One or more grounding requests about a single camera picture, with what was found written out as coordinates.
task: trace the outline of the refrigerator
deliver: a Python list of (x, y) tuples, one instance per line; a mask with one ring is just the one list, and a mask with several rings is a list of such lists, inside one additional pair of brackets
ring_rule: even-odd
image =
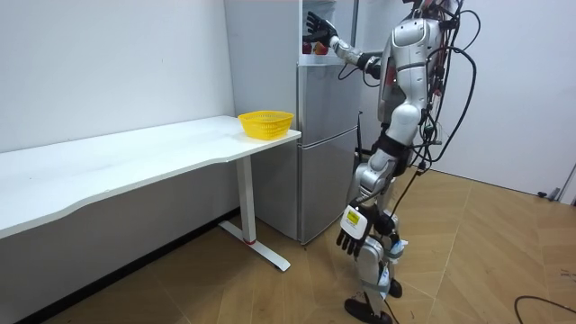
[(338, 80), (342, 67), (298, 67), (298, 104), (289, 113), (302, 136), (252, 159), (256, 216), (302, 244), (347, 205), (362, 81)]
[[(356, 1), (331, 3), (333, 23), (350, 39)], [(293, 113), (291, 128), (302, 133), (298, 142), (252, 156), (256, 217), (308, 243), (347, 205), (362, 73), (338, 80), (344, 62), (332, 50), (325, 56), (303, 53), (302, 18), (308, 6), (302, 0), (224, 4), (236, 115)]]

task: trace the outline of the yellow basket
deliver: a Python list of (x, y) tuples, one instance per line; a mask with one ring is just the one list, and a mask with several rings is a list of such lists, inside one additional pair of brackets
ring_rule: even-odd
[(290, 129), (293, 114), (289, 112), (260, 111), (238, 116), (246, 134), (259, 140), (274, 140)]

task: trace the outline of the table top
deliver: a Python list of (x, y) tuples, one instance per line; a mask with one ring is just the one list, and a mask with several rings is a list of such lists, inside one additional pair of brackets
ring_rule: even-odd
[(0, 154), (0, 239), (89, 203), (296, 140), (251, 139), (218, 116)]

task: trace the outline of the floor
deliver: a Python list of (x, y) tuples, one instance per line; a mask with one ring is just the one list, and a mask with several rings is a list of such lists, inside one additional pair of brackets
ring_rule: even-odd
[[(522, 294), (576, 308), (576, 208), (430, 171), (398, 214), (409, 242), (397, 271), (404, 296), (389, 301), (400, 323), (517, 323)], [(360, 289), (334, 243), (338, 225), (307, 247), (257, 230), (292, 263), (286, 273), (213, 229), (48, 323), (357, 323), (342, 307)], [(522, 301), (520, 313), (525, 323), (576, 324), (537, 301)]]

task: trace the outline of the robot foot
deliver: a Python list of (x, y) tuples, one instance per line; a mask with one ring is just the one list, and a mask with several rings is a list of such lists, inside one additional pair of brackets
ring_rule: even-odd
[(396, 279), (392, 279), (390, 281), (390, 290), (388, 294), (394, 298), (402, 297), (402, 285), (396, 281)]
[(355, 319), (368, 324), (392, 324), (390, 315), (382, 312), (380, 316), (375, 316), (370, 308), (370, 305), (349, 298), (344, 302), (344, 308), (348, 314), (354, 316)]

